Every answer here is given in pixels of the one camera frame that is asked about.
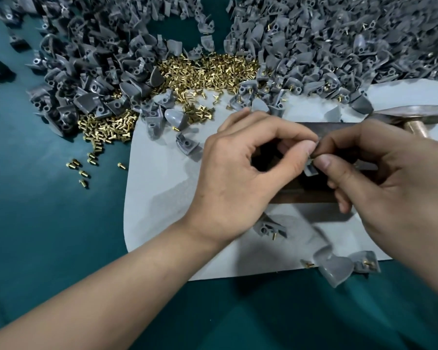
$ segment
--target forearm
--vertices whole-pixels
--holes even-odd
[[[127,349],[224,245],[175,223],[0,330],[0,349]]]

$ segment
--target teal table surface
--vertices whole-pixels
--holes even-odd
[[[203,3],[221,48],[228,0]],[[38,25],[27,17],[17,30],[33,48]],[[150,27],[187,49],[199,43],[192,19]],[[10,47],[0,22],[0,59],[17,74],[0,84],[0,327],[127,252],[127,173],[117,163],[128,163],[130,145],[108,146],[100,167],[89,166],[81,134],[61,139],[33,114],[25,90],[43,79],[24,66],[32,58]],[[89,190],[65,167],[71,158],[92,175]],[[337,289],[317,270],[190,282],[133,348],[438,350],[438,296],[399,263],[381,267]]]

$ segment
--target hammer head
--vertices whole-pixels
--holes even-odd
[[[391,125],[402,125],[409,121],[421,121],[426,125],[438,124],[438,105],[404,105],[374,111],[365,119],[377,119]]]

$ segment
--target left hand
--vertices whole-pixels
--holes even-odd
[[[250,164],[262,144],[275,138],[284,154],[268,172]],[[232,114],[204,144],[193,202],[182,221],[202,237],[230,242],[251,228],[269,201],[302,173],[318,136],[310,129],[249,108]]]

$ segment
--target white mat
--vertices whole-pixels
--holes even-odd
[[[212,92],[202,105],[212,106]],[[224,95],[216,105],[215,120],[197,124],[185,131],[202,146],[231,113],[225,106],[231,96]],[[319,97],[288,96],[284,118],[291,121],[324,121],[323,115],[337,103]],[[438,82],[430,80],[396,81],[370,86],[368,98],[375,110],[401,105],[438,105]],[[345,122],[358,122],[363,117],[345,106]],[[431,130],[438,140],[438,125]],[[192,201],[200,167],[200,155],[184,156],[175,145],[175,132],[166,127],[157,141],[147,137],[145,124],[138,122],[134,131],[125,196],[124,235],[128,251],[160,233],[183,216]],[[345,216],[337,204],[269,205],[267,214],[288,229],[289,237],[272,241],[247,231],[216,258],[198,271],[191,280],[303,268],[301,260],[312,261],[313,253],[327,244],[314,232],[315,224],[333,244],[336,255],[347,256],[360,250],[375,251],[379,260],[390,259],[365,232],[357,215]]]

